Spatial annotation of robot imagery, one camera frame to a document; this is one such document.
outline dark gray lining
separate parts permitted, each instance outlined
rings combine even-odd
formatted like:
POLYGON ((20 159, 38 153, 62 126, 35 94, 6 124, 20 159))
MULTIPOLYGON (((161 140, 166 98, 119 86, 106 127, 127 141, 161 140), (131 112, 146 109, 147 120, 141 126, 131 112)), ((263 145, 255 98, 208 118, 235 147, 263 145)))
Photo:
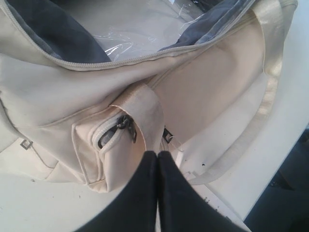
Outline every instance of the dark gray lining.
POLYGON ((191 24, 176 44, 167 48, 194 45, 203 37, 203 43, 217 36, 253 0, 224 0, 191 24))
POLYGON ((7 2, 18 23, 48 54, 76 63, 111 61, 91 34, 51 1, 7 2))

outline shoulder strap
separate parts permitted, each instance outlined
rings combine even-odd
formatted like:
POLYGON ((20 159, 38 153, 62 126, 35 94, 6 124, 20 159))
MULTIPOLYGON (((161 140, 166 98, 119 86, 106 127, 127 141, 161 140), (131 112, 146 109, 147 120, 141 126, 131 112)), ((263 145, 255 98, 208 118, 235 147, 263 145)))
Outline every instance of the shoulder strap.
POLYGON ((284 24, 279 0, 259 0, 253 7, 265 39, 263 70, 268 76, 267 87, 260 107, 249 125, 230 148, 205 173, 190 180, 192 185, 202 185, 218 179, 245 153, 266 122, 275 100, 282 68, 284 24))

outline clear plastic bag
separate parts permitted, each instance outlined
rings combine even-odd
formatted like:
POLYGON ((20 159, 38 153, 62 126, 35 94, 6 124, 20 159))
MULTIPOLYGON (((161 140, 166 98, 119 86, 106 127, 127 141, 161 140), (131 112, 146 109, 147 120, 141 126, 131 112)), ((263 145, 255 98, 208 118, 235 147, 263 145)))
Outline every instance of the clear plastic bag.
POLYGON ((197 0, 75 0, 68 11, 112 61, 141 57, 177 42, 203 11, 197 0))

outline dark floor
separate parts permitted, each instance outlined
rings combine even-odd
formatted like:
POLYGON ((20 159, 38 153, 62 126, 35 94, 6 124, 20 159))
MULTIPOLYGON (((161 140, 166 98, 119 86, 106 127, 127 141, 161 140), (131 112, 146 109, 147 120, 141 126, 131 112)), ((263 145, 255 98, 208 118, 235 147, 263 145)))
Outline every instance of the dark floor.
POLYGON ((252 232, 309 232, 309 130, 245 220, 252 232))

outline bag opening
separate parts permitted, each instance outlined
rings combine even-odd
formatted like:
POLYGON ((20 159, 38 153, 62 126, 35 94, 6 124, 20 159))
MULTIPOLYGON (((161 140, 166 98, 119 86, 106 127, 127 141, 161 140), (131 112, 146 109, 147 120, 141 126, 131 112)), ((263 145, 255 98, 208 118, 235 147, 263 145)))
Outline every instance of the bag opening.
POLYGON ((75 63, 142 57, 216 37, 254 0, 6 0, 46 53, 75 63))

